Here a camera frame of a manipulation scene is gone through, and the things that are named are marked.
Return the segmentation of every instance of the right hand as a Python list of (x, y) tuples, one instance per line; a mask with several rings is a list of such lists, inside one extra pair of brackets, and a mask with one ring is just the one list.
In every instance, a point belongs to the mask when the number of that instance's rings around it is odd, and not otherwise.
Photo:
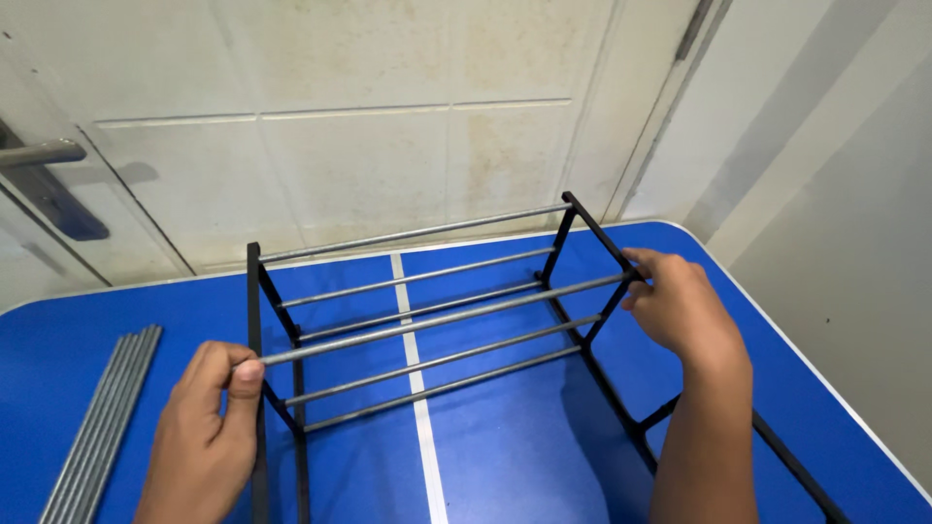
[(631, 311), (650, 338), (687, 367), (747, 362), (741, 333), (701, 266), (652, 249), (625, 248), (622, 255), (652, 280), (631, 283), (630, 296), (622, 300), (622, 309)]

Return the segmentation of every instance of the hand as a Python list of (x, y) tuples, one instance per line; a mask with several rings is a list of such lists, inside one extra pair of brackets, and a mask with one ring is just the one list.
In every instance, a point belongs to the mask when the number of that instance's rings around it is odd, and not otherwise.
[(653, 280), (653, 285), (632, 283), (622, 309), (631, 311), (644, 332), (675, 353), (684, 368), (747, 361), (741, 333), (701, 266), (651, 249), (626, 248), (622, 255)]
[[(137, 524), (222, 520), (255, 461), (255, 416), (265, 368), (238, 344), (204, 342), (158, 420)], [(230, 376), (230, 369), (239, 365)], [(220, 396), (226, 388), (226, 415)]]

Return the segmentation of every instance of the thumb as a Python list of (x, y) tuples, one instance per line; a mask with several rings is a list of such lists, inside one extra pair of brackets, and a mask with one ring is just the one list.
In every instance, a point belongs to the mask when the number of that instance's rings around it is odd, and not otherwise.
[(266, 367), (257, 360), (238, 365), (226, 390), (226, 415), (220, 437), (255, 438), (255, 412), (262, 401), (262, 378)]

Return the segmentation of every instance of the stack of metal rods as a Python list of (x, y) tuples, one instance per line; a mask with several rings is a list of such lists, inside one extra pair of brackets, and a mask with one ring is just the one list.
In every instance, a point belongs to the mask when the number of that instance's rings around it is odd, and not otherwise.
[(152, 324), (116, 342), (40, 523), (93, 520), (161, 334)]

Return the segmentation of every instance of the blue table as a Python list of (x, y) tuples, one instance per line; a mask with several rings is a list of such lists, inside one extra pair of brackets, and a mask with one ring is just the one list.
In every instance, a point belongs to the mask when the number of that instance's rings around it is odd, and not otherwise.
[[(737, 321), (754, 364), (754, 406), (854, 522), (932, 522), (932, 506), (885, 454), (825, 381), (689, 233), (664, 222), (606, 228), (620, 246), (679, 253), (701, 264)], [(307, 296), (546, 247), (553, 234), (465, 242), (366, 255), (271, 271), (283, 298)], [(394, 258), (395, 272), (392, 270)], [(544, 257), (409, 283), (412, 308), (522, 283)], [(618, 272), (589, 230), (572, 232), (554, 287)], [(562, 301), (573, 318), (598, 312), (613, 286)], [(164, 326), (116, 467), (98, 512), (128, 522), (142, 488), (149, 449), (173, 383), (205, 339), (246, 342), (243, 274), (186, 279), (39, 300), (0, 315), (0, 507), (6, 522), (34, 522), (57, 477), (109, 352), (120, 335)], [(266, 353), (287, 337), (264, 306)], [(291, 309), (306, 330), (398, 311), (393, 288)], [(539, 302), (418, 331), (427, 360), (556, 323)], [(568, 346), (566, 335), (538, 338), (422, 372), (431, 387)], [(616, 311), (594, 352), (636, 419), (678, 393), (677, 359), (652, 343), (628, 313)], [(305, 361), (308, 391), (406, 365), (401, 337)], [(291, 367), (267, 377), (292, 390)], [(308, 404), (308, 421), (412, 392), (400, 377)], [(666, 422), (649, 431), (659, 453)], [(291, 434), (267, 409), (270, 514), (295, 521)], [(754, 473), (761, 520), (820, 522), (821, 513), (755, 436)], [(311, 519), (329, 522), (644, 521), (652, 479), (579, 355), (308, 435)], [(229, 521), (248, 522), (248, 491)]]

